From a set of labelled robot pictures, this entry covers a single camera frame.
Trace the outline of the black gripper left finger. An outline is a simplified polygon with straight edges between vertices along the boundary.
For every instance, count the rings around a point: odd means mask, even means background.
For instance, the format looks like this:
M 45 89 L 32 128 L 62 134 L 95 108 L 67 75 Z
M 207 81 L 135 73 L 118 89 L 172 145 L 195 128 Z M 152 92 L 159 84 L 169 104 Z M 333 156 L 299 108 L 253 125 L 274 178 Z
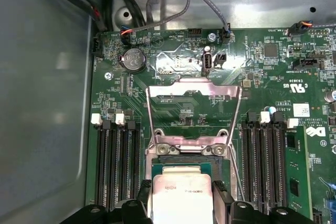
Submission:
M 135 199 L 122 200 L 112 211 L 100 206 L 84 207 L 84 223 L 152 223 L 148 217 L 148 201 L 152 192 L 152 181 L 144 179 Z

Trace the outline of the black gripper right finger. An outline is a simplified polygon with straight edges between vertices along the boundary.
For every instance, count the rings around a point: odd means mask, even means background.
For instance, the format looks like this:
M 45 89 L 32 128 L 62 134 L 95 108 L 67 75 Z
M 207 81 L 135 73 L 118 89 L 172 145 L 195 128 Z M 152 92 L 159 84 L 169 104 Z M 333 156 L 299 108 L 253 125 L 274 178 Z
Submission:
M 226 190 L 222 181 L 212 182 L 213 216 L 216 223 L 225 224 L 309 224 L 310 218 L 287 207 L 275 207 L 264 214 L 256 210 L 250 203 L 235 201 Z

